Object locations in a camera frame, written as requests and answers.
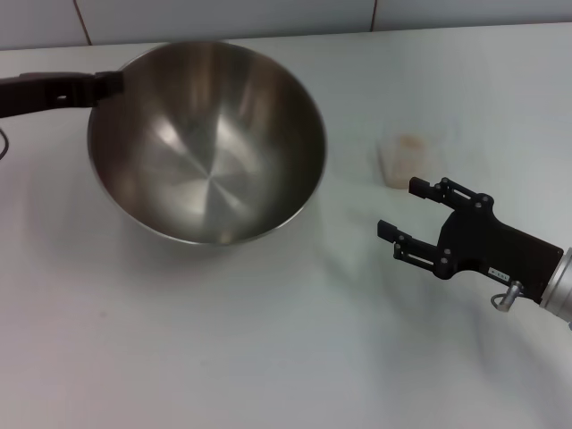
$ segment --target table surface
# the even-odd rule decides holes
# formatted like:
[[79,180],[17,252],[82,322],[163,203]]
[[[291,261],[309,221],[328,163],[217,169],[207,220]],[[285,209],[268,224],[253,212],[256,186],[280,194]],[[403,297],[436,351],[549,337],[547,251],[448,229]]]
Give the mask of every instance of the table surface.
[[[572,24],[232,43],[296,74],[329,140],[307,209],[247,245],[188,247],[119,213],[89,111],[0,121],[3,427],[569,427],[572,332],[530,301],[495,311],[480,274],[393,260],[378,219],[436,243],[449,209],[385,188],[374,153],[423,130],[434,178],[567,248]],[[2,52],[0,77],[115,70],[151,46]]]

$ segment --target bowl rim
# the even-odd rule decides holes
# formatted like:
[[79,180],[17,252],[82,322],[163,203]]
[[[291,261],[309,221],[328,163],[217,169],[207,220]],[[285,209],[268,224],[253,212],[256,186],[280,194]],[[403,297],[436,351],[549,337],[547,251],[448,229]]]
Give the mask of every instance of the bowl rim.
[[101,178],[99,177],[99,173],[97,172],[97,168],[93,159],[93,153],[92,153],[92,136],[93,136],[93,132],[92,129],[94,127],[94,118],[97,112],[97,107],[94,107],[91,109],[91,113],[89,114],[89,121],[88,121],[88,157],[89,157],[89,164],[91,165],[91,169],[94,173],[94,175],[96,176],[96,180],[97,183],[99,184],[99,186],[101,187],[101,189],[104,191],[105,195],[107,196],[107,198],[109,200],[112,201],[112,203],[118,207],[120,209],[120,211],[122,213],[124,213],[125,215],[127,215],[130,219],[132,219],[133,221],[135,221],[136,223],[138,223],[139,225],[141,225],[143,228],[145,228],[148,231],[153,232],[154,234],[157,234],[161,237],[164,237],[166,239],[169,240],[173,240],[173,241],[179,241],[180,243],[185,243],[185,244],[190,244],[193,246],[207,246],[207,247],[213,247],[213,248],[226,248],[226,247],[230,247],[230,246],[234,246],[234,245],[238,245],[238,244],[243,244],[243,243],[248,243],[250,241],[254,241],[257,239],[260,239],[262,237],[264,237],[265,235],[268,235],[274,231],[279,230],[280,228],[282,228],[284,225],[286,225],[287,223],[290,223],[292,221],[292,219],[294,219],[297,215],[299,215],[299,213],[304,210],[304,208],[307,206],[308,202],[314,197],[314,195],[316,194],[318,188],[320,187],[320,184],[322,183],[322,180],[324,179],[324,171],[325,171],[325,166],[326,166],[326,162],[327,162],[327,158],[328,158],[328,138],[327,138],[327,132],[326,132],[326,128],[325,128],[325,124],[324,124],[324,118],[322,116],[322,113],[320,112],[320,109],[317,106],[317,102],[314,100],[314,98],[312,97],[312,95],[310,94],[310,92],[307,90],[307,88],[302,84],[302,82],[300,82],[300,80],[294,75],[294,73],[292,73],[291,71],[289,71],[286,67],[284,67],[283,65],[281,65],[280,63],[278,63],[277,61],[275,61],[273,58],[264,55],[264,54],[260,54],[259,52],[253,50],[253,49],[249,49],[247,47],[244,46],[240,46],[240,45],[235,45],[233,44],[231,41],[182,41],[182,42],[174,42],[174,43],[163,43],[160,44],[158,46],[154,46],[151,49],[148,49],[147,51],[131,58],[127,63],[125,63],[120,69],[119,71],[123,71],[125,68],[127,68],[130,64],[136,62],[138,59],[142,58],[145,55],[151,54],[152,52],[156,51],[156,50],[160,50],[163,49],[167,46],[173,46],[173,45],[197,45],[197,44],[206,44],[206,45],[218,45],[218,46],[231,46],[232,48],[238,49],[238,50],[242,50],[247,52],[250,55],[256,55],[256,56],[260,56],[262,58],[264,58],[266,61],[271,62],[274,66],[276,66],[279,69],[282,69],[284,72],[286,72],[286,74],[288,76],[290,76],[292,79],[294,79],[294,81],[300,86],[300,88],[302,89],[302,91],[304,91],[304,94],[307,96],[309,102],[311,103],[311,105],[314,107],[314,110],[317,114],[318,120],[319,120],[319,124],[320,124],[320,128],[322,130],[322,134],[324,136],[323,138],[323,151],[324,151],[324,156],[322,158],[322,162],[320,165],[320,174],[318,176],[318,179],[315,183],[314,188],[312,189],[312,192],[309,193],[309,195],[307,196],[306,200],[304,200],[304,202],[300,205],[300,208],[298,210],[296,210],[293,214],[290,215],[290,217],[288,217],[288,219],[286,219],[285,221],[283,221],[282,223],[274,226],[273,228],[270,228],[267,231],[261,232],[259,234],[253,235],[251,237],[247,237],[245,239],[241,239],[241,240],[235,240],[235,241],[231,241],[229,243],[220,243],[220,242],[213,242],[213,241],[193,241],[193,240],[186,240],[186,239],[181,239],[179,237],[173,237],[172,235],[166,234],[164,232],[158,231],[154,228],[152,228],[151,226],[143,223],[140,221],[140,219],[138,219],[137,217],[135,217],[134,215],[130,214],[129,212],[127,212],[116,200],[115,198],[109,193],[109,191],[107,190],[107,188],[105,187],[105,184],[103,183],[103,181],[101,180]]

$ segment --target stainless steel bowl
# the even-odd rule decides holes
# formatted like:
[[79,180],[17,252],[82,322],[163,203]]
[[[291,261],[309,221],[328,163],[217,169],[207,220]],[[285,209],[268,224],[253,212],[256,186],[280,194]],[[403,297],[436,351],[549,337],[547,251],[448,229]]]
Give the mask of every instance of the stainless steel bowl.
[[122,69],[123,94],[89,120],[97,177],[131,217],[197,244],[252,240],[288,222],[325,160],[312,98],[244,47],[158,47]]

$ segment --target white tile wall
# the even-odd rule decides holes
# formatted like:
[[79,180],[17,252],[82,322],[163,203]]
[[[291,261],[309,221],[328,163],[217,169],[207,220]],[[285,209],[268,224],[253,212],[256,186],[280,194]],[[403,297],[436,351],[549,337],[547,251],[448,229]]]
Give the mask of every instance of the white tile wall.
[[72,0],[0,1],[0,49],[86,44]]
[[368,31],[374,0],[79,0],[94,44]]
[[374,29],[572,21],[572,0],[379,0]]

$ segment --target grout line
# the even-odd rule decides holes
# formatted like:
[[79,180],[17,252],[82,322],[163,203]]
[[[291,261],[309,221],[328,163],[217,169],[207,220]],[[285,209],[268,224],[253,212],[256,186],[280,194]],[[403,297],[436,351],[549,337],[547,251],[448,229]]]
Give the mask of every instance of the grout line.
[[374,16],[372,16],[372,25],[369,27],[369,31],[373,32],[375,27],[375,14],[377,13],[377,0],[374,3]]
[[78,14],[78,18],[80,18],[80,24],[83,28],[83,34],[85,35],[86,39],[88,40],[88,45],[92,46],[91,38],[89,38],[88,29],[86,29],[86,23],[83,21],[83,16],[81,16],[80,7],[78,6],[78,0],[73,0],[73,5],[75,6],[75,12]]

